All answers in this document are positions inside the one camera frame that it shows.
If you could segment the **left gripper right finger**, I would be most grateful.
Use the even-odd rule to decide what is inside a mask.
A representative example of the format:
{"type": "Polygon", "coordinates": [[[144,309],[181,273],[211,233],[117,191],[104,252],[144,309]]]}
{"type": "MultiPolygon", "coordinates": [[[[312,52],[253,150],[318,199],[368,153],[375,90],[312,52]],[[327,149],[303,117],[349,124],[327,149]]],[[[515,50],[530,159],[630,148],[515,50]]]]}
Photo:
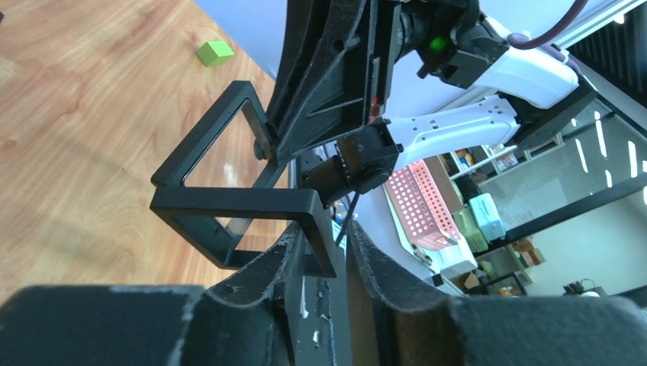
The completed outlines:
{"type": "Polygon", "coordinates": [[[357,222],[347,284],[354,365],[644,365],[646,320],[623,297],[461,297],[411,274],[357,222]]]}

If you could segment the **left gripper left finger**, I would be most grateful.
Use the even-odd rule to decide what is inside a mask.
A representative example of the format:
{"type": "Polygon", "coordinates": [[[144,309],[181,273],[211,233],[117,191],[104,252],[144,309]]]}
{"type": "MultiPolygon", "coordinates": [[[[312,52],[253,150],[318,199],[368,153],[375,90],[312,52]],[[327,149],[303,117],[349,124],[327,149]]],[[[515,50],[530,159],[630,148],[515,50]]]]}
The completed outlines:
{"type": "Polygon", "coordinates": [[[226,281],[34,285],[1,307],[3,365],[292,365],[284,277],[302,253],[296,223],[226,281]]]}

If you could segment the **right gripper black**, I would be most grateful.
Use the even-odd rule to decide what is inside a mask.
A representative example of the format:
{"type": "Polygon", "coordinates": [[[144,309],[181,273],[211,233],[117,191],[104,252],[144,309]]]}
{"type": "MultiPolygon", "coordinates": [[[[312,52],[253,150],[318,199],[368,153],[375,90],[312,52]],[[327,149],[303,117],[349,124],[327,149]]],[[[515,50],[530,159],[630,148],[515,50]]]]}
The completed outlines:
{"type": "Polygon", "coordinates": [[[289,1],[265,158],[287,162],[382,118],[394,64],[429,30],[420,1],[289,1]]]}

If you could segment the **black square frame box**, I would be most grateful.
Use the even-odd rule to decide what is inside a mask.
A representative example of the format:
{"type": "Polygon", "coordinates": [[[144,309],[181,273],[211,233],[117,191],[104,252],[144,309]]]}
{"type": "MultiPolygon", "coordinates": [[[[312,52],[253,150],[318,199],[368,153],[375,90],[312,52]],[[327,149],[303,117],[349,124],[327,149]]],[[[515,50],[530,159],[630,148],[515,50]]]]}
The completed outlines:
{"type": "Polygon", "coordinates": [[[336,277],[330,220],[313,189],[275,188],[286,162],[271,159],[250,188],[187,187],[186,177],[238,114],[267,143],[266,115],[253,85],[234,81],[212,104],[151,178],[156,190],[151,210],[219,268],[239,269],[258,252],[237,248],[241,234],[254,219],[295,221],[311,245],[304,272],[312,277],[336,277]]]}

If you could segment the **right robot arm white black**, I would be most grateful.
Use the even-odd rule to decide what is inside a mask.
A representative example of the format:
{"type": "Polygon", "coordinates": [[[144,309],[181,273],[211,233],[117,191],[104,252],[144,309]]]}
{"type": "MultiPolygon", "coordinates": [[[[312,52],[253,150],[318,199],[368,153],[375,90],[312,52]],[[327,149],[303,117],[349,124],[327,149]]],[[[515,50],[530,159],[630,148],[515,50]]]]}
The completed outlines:
{"type": "Polygon", "coordinates": [[[338,153],[304,177],[330,206],[429,156],[483,144],[535,146],[597,96],[553,42],[584,7],[574,2],[531,38],[487,16],[477,1],[289,1],[256,157],[287,163],[335,142],[338,153]],[[409,53],[421,60],[420,79],[494,94],[435,116],[389,120],[394,65],[409,53]]]}

